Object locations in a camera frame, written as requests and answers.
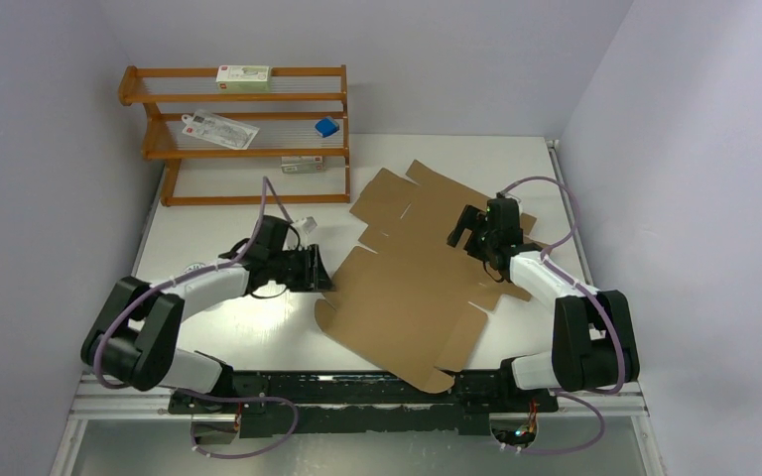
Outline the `brown cardboard box sheet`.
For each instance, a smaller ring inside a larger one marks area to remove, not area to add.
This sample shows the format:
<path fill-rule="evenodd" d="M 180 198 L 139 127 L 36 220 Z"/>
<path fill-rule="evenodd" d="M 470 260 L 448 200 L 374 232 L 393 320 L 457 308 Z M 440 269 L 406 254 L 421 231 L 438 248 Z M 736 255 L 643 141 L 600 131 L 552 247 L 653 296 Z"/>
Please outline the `brown cardboard box sheet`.
<path fill-rule="evenodd" d="M 486 201 L 419 161 L 403 177 L 380 170 L 350 209 L 366 228 L 315 304 L 319 328 L 420 391 L 449 390 L 500 298 L 531 299 L 446 242 L 463 209 Z"/>

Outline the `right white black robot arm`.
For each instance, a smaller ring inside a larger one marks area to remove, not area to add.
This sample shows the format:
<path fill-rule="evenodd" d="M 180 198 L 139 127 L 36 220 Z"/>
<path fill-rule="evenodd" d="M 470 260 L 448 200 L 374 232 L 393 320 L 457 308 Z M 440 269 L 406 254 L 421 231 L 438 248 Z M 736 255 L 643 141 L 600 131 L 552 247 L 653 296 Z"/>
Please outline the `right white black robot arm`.
<path fill-rule="evenodd" d="M 502 283 L 527 292 L 551 313 L 551 338 L 541 351 L 510 359 L 512 374 L 495 388 L 498 403 L 518 411 L 534 390 L 616 392 L 634 382 L 640 361 L 627 297 L 568 274 L 546 247 L 525 239 L 516 200 L 499 195 L 484 208 L 467 205 L 447 244 L 461 247 Z"/>

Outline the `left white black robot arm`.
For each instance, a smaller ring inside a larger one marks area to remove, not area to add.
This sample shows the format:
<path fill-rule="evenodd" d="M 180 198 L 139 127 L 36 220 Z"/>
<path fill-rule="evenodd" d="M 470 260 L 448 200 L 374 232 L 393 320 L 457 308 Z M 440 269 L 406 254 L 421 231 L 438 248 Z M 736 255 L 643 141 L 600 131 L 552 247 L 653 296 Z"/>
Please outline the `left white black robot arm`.
<path fill-rule="evenodd" d="M 208 411 L 226 410 L 239 394 L 233 369 L 179 348 L 182 324 L 225 301 L 256 298 L 271 283 L 291 293 L 333 290 L 319 247 L 310 240 L 316 227 L 311 217 L 290 222 L 264 215 L 256 236 L 237 242 L 212 265 L 163 284 L 120 279 L 84 339 L 82 362 L 109 376 L 110 388 L 184 389 Z"/>

